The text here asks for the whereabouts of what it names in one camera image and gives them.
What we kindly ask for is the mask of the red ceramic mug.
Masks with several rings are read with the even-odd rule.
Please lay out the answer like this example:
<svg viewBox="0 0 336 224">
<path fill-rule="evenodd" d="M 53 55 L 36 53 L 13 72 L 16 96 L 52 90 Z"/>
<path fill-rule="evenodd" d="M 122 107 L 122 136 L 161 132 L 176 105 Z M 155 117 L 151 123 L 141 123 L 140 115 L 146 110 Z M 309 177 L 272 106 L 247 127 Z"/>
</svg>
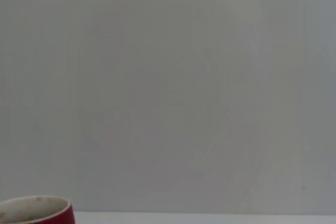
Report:
<svg viewBox="0 0 336 224">
<path fill-rule="evenodd" d="M 39 195 L 0 201 L 0 224 L 76 224 L 71 202 Z"/>
</svg>

